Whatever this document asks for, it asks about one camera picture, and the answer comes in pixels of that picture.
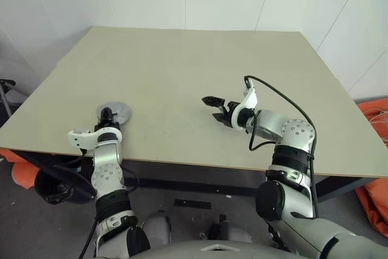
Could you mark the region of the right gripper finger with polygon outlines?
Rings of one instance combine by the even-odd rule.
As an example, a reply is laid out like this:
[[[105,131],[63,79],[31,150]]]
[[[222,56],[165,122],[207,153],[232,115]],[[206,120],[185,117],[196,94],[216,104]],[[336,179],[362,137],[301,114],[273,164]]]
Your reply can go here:
[[[223,123],[225,126],[232,126],[231,117],[229,114],[213,113],[212,115],[218,122]]]
[[[209,107],[224,108],[225,99],[215,96],[205,96],[202,98],[202,102]]]

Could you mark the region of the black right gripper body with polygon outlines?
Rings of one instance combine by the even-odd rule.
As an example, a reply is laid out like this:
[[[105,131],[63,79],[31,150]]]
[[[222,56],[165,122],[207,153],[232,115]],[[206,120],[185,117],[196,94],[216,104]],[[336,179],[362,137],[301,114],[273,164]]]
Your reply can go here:
[[[223,124],[227,127],[239,127],[238,116],[241,109],[241,103],[230,101],[224,112]]]

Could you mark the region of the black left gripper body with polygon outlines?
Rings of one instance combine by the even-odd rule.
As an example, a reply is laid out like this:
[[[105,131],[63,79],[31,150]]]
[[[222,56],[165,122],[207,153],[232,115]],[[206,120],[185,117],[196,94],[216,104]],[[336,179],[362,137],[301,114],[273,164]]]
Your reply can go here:
[[[106,122],[106,123],[98,123],[97,125],[94,126],[94,132],[97,132],[100,129],[106,128],[106,127],[112,127],[116,128],[119,130],[119,123],[115,122]]]

